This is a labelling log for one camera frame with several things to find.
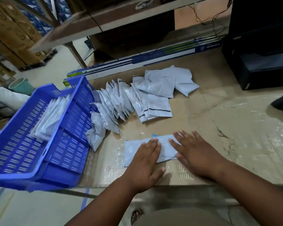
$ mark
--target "black pallet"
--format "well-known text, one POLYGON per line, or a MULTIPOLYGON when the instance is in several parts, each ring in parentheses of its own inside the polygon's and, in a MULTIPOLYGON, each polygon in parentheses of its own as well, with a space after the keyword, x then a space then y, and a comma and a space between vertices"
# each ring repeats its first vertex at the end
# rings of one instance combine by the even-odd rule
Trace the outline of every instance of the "black pallet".
POLYGON ((35 68, 38 68, 38 67, 44 67, 44 66, 46 66, 47 62, 49 60, 51 60, 55 56, 55 54, 57 54, 57 53, 58 53, 57 49, 53 49, 51 51, 51 53, 48 54, 43 61, 41 61, 39 63, 36 63, 36 64, 32 64, 32 65, 26 66, 26 67, 19 68, 19 71, 23 72, 23 71, 35 69, 35 68))

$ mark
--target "cardboard table surface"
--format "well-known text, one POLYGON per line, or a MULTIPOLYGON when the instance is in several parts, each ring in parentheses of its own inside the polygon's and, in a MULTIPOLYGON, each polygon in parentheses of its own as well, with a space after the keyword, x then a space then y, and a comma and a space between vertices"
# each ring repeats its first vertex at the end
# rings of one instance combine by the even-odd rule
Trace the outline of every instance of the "cardboard table surface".
MULTIPOLYGON (((283 95, 283 87, 242 91, 220 48, 91 80, 95 89, 112 79, 131 83, 145 70, 170 67, 190 69, 200 88, 185 97, 174 91, 172 118, 141 123, 136 113, 119 122, 120 134, 108 131, 96 152, 89 152, 80 187, 106 187, 121 176, 125 140, 197 130, 224 157, 275 184, 283 184, 283 112, 270 103, 283 95)), ((178 160, 157 164, 166 167, 157 185, 211 184, 183 167, 178 160)))

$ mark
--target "hand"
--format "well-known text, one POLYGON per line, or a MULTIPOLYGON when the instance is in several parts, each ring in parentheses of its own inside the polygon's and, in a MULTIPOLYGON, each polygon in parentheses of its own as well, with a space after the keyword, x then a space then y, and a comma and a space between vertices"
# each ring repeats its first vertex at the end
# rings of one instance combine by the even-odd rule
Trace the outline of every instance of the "hand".
POLYGON ((150 189, 163 176, 166 168, 154 171, 154 166, 161 151, 161 143, 152 138, 148 143, 142 143, 132 162, 122 175, 136 194, 150 189))
POLYGON ((170 144, 178 151, 176 158, 192 173, 214 179, 214 173, 228 160, 219 154, 196 131, 190 135, 185 131, 174 132, 180 144, 169 139, 170 144))

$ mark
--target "green bucket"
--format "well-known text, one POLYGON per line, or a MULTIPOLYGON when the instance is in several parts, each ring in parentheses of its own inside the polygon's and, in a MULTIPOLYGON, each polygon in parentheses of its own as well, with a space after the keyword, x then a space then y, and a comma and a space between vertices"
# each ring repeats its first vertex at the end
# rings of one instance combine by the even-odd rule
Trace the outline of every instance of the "green bucket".
POLYGON ((9 86, 9 89, 17 92, 17 93, 23 93, 26 95, 31 95, 33 91, 35 90, 34 87, 32 87, 31 84, 29 84, 28 80, 26 78, 19 78, 15 81, 13 81, 9 86))

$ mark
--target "person's right hand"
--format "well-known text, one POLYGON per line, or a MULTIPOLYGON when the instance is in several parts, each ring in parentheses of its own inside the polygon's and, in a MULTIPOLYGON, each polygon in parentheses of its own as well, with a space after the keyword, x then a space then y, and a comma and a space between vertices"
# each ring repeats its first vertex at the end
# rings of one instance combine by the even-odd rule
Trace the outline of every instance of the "person's right hand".
POLYGON ((214 178, 214 173, 228 162, 200 134, 192 131, 174 132, 175 138, 181 144, 169 139, 170 144, 178 151, 176 158, 191 172, 199 176, 214 178))

